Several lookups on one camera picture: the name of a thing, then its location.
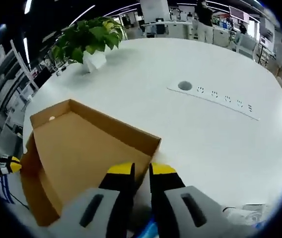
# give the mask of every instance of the white table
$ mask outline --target white table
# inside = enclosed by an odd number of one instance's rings
[[[123,41],[92,74],[80,69],[71,64],[40,88],[26,109],[24,145],[32,114],[72,98],[160,136],[155,160],[222,205],[281,195],[282,90],[262,66],[215,45],[154,38]],[[167,89],[183,80],[248,100],[260,120]]]

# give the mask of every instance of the potted plant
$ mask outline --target potted plant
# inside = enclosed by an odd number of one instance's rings
[[[83,64],[88,72],[106,63],[104,51],[111,50],[123,37],[123,26],[109,17],[79,21],[68,27],[52,48],[54,58]]]

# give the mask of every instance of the green leaves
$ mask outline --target green leaves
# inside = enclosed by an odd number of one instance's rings
[[[107,29],[104,26],[96,26],[89,29],[89,31],[96,37],[98,41],[102,40],[104,35],[108,34]]]
[[[110,33],[105,36],[105,42],[107,46],[112,50],[114,46],[118,47],[119,45],[119,37],[116,33]]]
[[[122,41],[122,37],[123,37],[123,34],[122,34],[122,29],[117,27],[115,28],[116,32],[118,33],[118,36],[119,36],[119,41]]]
[[[63,48],[54,46],[52,49],[52,53],[53,53],[54,58],[64,60],[65,51],[63,50]]]
[[[93,46],[86,46],[86,51],[88,53],[90,53],[91,55],[93,55],[95,53],[95,51],[96,51],[96,48],[93,47]]]
[[[71,59],[79,63],[83,63],[82,57],[83,57],[83,51],[81,50],[81,48],[75,48],[71,54]]]
[[[104,52],[106,45],[118,47],[123,37],[123,27],[108,17],[79,21],[68,27],[52,48],[54,58],[83,63],[83,51],[90,54]]]

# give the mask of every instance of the brown cardboard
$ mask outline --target brown cardboard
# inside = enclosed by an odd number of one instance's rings
[[[133,162],[141,179],[161,141],[73,100],[31,116],[31,122],[21,181],[40,226],[55,221],[81,192],[98,187],[112,165]]]

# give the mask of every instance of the white pot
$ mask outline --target white pot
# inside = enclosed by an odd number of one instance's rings
[[[106,56],[103,52],[96,51],[93,55],[87,51],[83,52],[83,65],[88,73],[92,73],[96,69],[100,69],[106,64]]]

